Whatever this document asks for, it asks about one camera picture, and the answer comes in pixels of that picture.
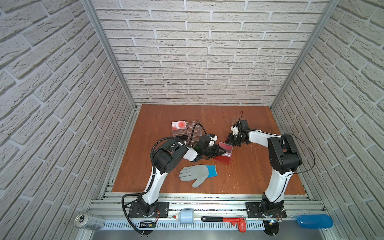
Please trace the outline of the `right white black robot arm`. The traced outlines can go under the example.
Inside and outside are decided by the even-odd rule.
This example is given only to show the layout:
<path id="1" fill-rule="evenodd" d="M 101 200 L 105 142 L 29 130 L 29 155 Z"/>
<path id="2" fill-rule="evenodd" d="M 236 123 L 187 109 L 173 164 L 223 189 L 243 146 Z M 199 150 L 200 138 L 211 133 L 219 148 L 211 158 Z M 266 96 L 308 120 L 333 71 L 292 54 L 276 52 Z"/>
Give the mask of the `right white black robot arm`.
<path id="1" fill-rule="evenodd" d="M 239 120 L 231 126 L 226 144 L 238 147 L 242 144 L 258 144 L 268 148 L 273 171 L 259 209 L 265 217 L 270 218 L 274 212 L 283 210 L 288 183 L 294 174 L 299 173 L 297 170 L 302 164 L 302 157 L 292 135 L 252 130 L 242 117 L 243 112 L 240 112 Z"/>

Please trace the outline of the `clear acrylic card organizer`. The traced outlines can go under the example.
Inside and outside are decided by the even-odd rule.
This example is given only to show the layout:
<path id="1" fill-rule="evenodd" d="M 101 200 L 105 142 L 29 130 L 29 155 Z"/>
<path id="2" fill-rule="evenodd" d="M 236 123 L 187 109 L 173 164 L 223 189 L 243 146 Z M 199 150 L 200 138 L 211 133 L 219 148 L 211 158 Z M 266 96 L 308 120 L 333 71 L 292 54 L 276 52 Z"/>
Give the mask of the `clear acrylic card organizer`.
<path id="1" fill-rule="evenodd" d="M 202 136 L 202 128 L 201 126 L 196 126 L 195 130 L 193 131 L 193 127 L 195 124 L 201 123 L 201 121 L 191 121 L 191 122 L 186 122 L 187 128 L 182 129 L 182 130 L 176 130 L 173 131 L 173 136 L 176 138 L 179 138 L 183 141 L 186 141 L 187 143 L 189 142 L 190 139 L 192 139 L 191 143 L 196 143 L 199 141 L 199 138 Z"/>

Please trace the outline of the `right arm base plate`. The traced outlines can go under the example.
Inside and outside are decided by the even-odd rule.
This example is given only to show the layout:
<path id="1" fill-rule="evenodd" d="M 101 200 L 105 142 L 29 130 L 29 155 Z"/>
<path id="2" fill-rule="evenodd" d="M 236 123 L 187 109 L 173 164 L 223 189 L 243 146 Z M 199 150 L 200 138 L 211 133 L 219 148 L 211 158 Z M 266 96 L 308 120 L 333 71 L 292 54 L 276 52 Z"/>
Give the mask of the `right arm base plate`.
<path id="1" fill-rule="evenodd" d="M 284 202 L 246 202 L 246 211 L 248 218 L 279 218 L 284 219 L 287 213 L 284 208 Z"/>

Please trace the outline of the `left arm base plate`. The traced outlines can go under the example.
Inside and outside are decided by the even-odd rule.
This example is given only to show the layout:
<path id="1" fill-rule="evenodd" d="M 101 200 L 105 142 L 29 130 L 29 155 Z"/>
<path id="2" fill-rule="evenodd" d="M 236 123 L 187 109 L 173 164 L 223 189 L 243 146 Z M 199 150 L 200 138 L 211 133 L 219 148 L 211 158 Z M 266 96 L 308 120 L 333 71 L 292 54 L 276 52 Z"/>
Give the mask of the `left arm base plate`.
<path id="1" fill-rule="evenodd" d="M 129 207 L 129 218 L 167 218 L 169 214 L 169 202 L 157 202 L 149 206 L 142 206 L 134 202 Z"/>

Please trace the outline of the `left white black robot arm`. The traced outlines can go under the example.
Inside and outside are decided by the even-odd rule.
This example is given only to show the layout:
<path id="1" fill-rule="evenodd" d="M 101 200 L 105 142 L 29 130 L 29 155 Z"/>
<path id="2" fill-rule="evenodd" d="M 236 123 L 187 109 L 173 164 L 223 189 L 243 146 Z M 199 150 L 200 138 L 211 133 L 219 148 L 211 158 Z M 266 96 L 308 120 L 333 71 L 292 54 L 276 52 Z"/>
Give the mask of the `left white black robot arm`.
<path id="1" fill-rule="evenodd" d="M 160 190 L 169 173 L 181 160 L 196 163 L 201 159 L 209 160 L 225 154 L 227 151 L 216 144 L 217 136 L 207 134 L 201 123 L 196 123 L 189 138 L 165 137 L 158 140 L 150 152 L 152 172 L 146 188 L 141 193 L 124 194 L 121 198 L 123 210 L 132 204 L 126 203 L 127 197 L 136 197 L 133 203 L 138 203 L 145 215 L 155 211 L 159 200 Z"/>

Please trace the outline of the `red leather card holder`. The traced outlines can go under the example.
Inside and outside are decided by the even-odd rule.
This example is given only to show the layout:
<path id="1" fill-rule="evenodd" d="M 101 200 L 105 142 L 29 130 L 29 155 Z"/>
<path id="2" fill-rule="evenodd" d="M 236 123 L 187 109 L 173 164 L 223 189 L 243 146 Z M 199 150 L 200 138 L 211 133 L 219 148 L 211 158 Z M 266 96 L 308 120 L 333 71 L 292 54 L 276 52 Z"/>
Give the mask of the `red leather card holder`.
<path id="1" fill-rule="evenodd" d="M 221 154 L 215 157 L 214 160 L 219 163 L 229 165 L 231 163 L 234 146 L 220 142 L 219 147 Z"/>

